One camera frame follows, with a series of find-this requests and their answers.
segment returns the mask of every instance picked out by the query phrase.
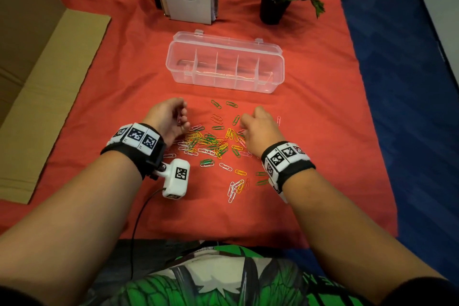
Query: red tablecloth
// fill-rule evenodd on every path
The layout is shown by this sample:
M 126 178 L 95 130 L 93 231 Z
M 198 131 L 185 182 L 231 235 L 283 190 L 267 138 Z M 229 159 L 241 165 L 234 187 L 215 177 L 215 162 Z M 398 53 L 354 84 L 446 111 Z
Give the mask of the red tablecloth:
M 278 26 L 258 17 L 260 0 L 219 0 L 212 26 L 171 21 L 153 0 L 63 0 L 77 10 L 109 14 L 112 22 L 89 69 L 33 199 L 29 205 L 0 201 L 0 228 L 18 222 L 92 162 L 121 125 L 140 121 L 149 107 L 172 96 L 189 102 L 192 124 L 212 126 L 210 100 L 230 100 L 217 113 L 225 123 L 261 104 L 281 116 L 285 137 L 300 144 L 333 185 L 379 225 L 395 235 L 397 210 L 365 97 L 340 0 L 323 0 L 326 12 L 315 19 L 308 1 L 295 1 Z M 169 43 L 180 30 L 278 44 L 284 51 L 285 82 L 273 94 L 177 84 L 165 67 Z M 218 166 L 200 168 L 204 157 L 181 155 L 192 164 L 190 183 L 180 201 L 160 195 L 144 211 L 137 238 L 218 239 L 244 245 L 306 246 L 288 205 L 269 186 L 255 186 L 262 170 L 256 158 L 223 161 L 246 171 L 249 191 L 228 203 L 231 181 L 241 179 Z M 122 234 L 130 237 L 146 197 L 161 183 L 146 180 Z

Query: black cable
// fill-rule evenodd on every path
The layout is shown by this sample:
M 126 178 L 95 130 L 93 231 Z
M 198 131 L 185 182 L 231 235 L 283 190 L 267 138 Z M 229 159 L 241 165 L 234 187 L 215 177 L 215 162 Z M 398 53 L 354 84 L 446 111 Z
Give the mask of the black cable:
M 150 195 L 150 197 L 148 197 L 148 199 L 146 199 L 142 209 L 139 212 L 139 215 L 137 216 L 137 220 L 135 221 L 134 230 L 132 232 L 132 238 L 131 238 L 131 253 L 130 253 L 131 255 L 131 278 L 130 280 L 132 280 L 132 278 L 134 277 L 134 236 L 135 236 L 135 230 L 137 229 L 137 224 L 139 224 L 139 220 L 141 218 L 142 212 L 145 209 L 146 205 L 148 204 L 148 201 L 150 201 L 159 190 L 165 190 L 165 189 L 166 188 L 163 187 L 162 189 L 156 190 L 154 193 Z

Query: hand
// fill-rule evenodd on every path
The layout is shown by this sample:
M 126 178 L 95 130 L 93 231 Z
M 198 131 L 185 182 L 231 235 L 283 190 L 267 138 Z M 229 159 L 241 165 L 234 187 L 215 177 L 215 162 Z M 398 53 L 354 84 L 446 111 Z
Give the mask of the hand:
M 261 157 L 274 143 L 285 140 L 273 117 L 262 106 L 256 107 L 253 114 L 244 114 L 240 126 L 245 129 L 244 137 L 249 152 Z
M 165 100 L 152 107 L 142 122 L 156 129 L 169 147 L 175 138 L 186 133 L 190 128 L 186 106 L 187 103 L 183 98 Z M 180 123 L 177 123 L 179 113 L 181 118 Z

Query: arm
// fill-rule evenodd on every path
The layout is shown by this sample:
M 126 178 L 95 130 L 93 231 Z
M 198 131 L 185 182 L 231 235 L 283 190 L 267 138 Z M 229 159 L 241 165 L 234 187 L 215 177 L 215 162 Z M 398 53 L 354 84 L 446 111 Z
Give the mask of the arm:
M 271 115 L 257 107 L 241 118 L 249 150 L 258 157 L 284 141 Z M 403 282 L 441 277 L 375 224 L 316 170 L 301 171 L 283 186 L 284 195 L 321 267 L 350 290 L 379 303 Z
M 181 98 L 164 101 L 143 122 L 171 145 L 190 126 L 185 107 Z M 0 237 L 0 285 L 47 305 L 77 304 L 115 246 L 141 182 L 124 154 L 100 156 Z

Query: black sleeve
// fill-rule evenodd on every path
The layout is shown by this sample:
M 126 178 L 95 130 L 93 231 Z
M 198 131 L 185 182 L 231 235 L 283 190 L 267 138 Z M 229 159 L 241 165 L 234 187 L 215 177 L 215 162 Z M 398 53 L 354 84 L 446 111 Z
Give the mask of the black sleeve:
M 21 293 L 20 291 L 0 285 L 0 304 L 21 306 L 43 306 L 37 299 Z
M 459 305 L 459 289 L 445 279 L 420 277 L 386 296 L 380 306 L 388 305 Z

